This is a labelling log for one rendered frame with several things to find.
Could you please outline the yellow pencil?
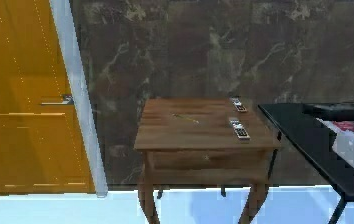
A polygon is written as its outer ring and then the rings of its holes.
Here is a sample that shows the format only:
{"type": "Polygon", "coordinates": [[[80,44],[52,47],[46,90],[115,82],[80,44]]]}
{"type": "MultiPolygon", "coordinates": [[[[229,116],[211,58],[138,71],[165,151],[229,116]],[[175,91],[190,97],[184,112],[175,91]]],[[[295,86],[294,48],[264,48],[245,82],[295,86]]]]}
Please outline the yellow pencil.
{"type": "Polygon", "coordinates": [[[176,118],[179,118],[179,119],[184,119],[184,120],[187,120],[187,121],[191,121],[191,122],[196,123],[196,124],[200,123],[196,119],[193,119],[193,118],[190,118],[190,117],[186,117],[186,116],[183,116],[183,115],[180,115],[180,114],[172,114],[172,116],[176,117],[176,118]]]}

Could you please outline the brown wooden side table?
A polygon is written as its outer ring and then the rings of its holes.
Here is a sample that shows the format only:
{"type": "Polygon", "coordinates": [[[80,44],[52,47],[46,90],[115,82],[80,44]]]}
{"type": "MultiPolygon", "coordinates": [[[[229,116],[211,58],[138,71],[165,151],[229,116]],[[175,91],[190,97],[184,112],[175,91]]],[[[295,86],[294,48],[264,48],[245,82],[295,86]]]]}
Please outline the brown wooden side table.
{"type": "Polygon", "coordinates": [[[281,145],[248,100],[240,113],[227,98],[149,99],[140,119],[134,149],[143,166],[138,198],[149,224],[160,224],[153,190],[190,185],[251,187],[238,224],[251,224],[264,204],[271,156],[281,145]],[[173,117],[180,114],[198,120],[173,117]],[[237,118],[250,135],[237,138],[229,124],[237,118]]]}

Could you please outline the grey remote control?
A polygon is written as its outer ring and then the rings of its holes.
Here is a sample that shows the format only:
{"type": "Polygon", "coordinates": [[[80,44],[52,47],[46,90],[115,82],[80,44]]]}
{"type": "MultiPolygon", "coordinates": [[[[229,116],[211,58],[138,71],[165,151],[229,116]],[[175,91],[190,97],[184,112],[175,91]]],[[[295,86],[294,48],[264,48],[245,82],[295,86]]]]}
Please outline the grey remote control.
{"type": "Polygon", "coordinates": [[[231,98],[231,102],[238,112],[245,113],[247,108],[242,104],[238,98],[231,98]]]}
{"type": "Polygon", "coordinates": [[[241,124],[241,122],[237,118],[230,118],[229,124],[233,128],[238,139],[240,140],[250,139],[250,135],[248,134],[245,127],[241,124]]]}

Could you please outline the black table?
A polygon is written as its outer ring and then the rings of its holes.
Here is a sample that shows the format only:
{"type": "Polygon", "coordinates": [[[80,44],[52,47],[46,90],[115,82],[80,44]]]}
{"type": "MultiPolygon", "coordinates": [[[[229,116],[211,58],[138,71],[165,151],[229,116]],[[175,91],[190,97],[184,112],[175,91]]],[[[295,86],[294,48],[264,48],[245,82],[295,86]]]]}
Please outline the black table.
{"type": "Polygon", "coordinates": [[[348,202],[354,202],[354,168],[332,151],[336,134],[311,115],[301,103],[259,104],[258,109],[339,194],[328,224],[337,224],[348,202]]]}

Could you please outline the orange room door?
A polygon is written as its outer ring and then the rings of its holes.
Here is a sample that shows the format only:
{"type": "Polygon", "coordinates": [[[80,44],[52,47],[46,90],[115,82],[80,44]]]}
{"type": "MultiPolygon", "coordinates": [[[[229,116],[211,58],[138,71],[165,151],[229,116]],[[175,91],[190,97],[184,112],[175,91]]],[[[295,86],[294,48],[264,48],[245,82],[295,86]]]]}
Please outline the orange room door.
{"type": "Polygon", "coordinates": [[[0,195],[95,190],[49,0],[0,0],[0,195]]]}

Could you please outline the white box with red top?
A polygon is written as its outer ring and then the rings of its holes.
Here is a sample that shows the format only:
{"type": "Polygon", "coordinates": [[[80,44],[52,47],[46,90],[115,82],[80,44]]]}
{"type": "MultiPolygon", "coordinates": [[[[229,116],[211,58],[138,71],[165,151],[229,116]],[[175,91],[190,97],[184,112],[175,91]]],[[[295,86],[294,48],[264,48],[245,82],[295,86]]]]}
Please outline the white box with red top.
{"type": "Polygon", "coordinates": [[[354,121],[318,121],[336,134],[333,151],[354,168],[354,121]]]}

